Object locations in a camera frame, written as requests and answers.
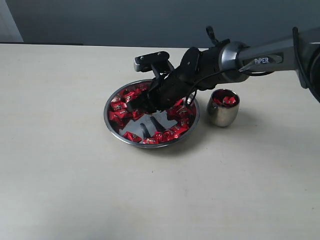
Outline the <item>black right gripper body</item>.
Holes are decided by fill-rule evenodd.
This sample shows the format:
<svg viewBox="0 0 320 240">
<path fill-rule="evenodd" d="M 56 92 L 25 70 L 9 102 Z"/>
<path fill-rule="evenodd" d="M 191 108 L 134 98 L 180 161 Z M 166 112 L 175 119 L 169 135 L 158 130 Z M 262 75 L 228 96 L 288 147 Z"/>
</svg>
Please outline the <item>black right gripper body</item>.
<svg viewBox="0 0 320 240">
<path fill-rule="evenodd" d="M 173 71 L 163 75 L 161 75 L 161 65 L 158 63 L 137 63 L 134 68 L 137 72 L 153 71 L 155 78 L 147 90 L 128 101 L 127 109 L 129 112 L 138 109 L 143 113 L 154 113 L 172 107 L 178 100 L 187 96 L 194 84 L 198 65 L 181 63 Z"/>
</svg>

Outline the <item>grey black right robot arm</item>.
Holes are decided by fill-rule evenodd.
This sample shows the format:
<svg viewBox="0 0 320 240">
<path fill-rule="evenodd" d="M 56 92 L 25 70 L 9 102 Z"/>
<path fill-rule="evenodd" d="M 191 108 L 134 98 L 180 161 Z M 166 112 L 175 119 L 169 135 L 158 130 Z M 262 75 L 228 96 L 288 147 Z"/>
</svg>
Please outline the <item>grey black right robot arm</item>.
<svg viewBox="0 0 320 240">
<path fill-rule="evenodd" d="M 214 89 L 219 84 L 241 83 L 249 77 L 279 71 L 295 71 L 302 88 L 315 99 L 320 97 L 320 30 L 292 29 L 290 36 L 259 45 L 215 38 L 212 27 L 207 34 L 213 46 L 206 50 L 189 48 L 179 66 L 173 67 L 164 51 L 136 57 L 137 72 L 154 73 L 147 90 L 129 100 L 127 109 L 144 113 L 164 111 L 196 91 Z"/>
</svg>

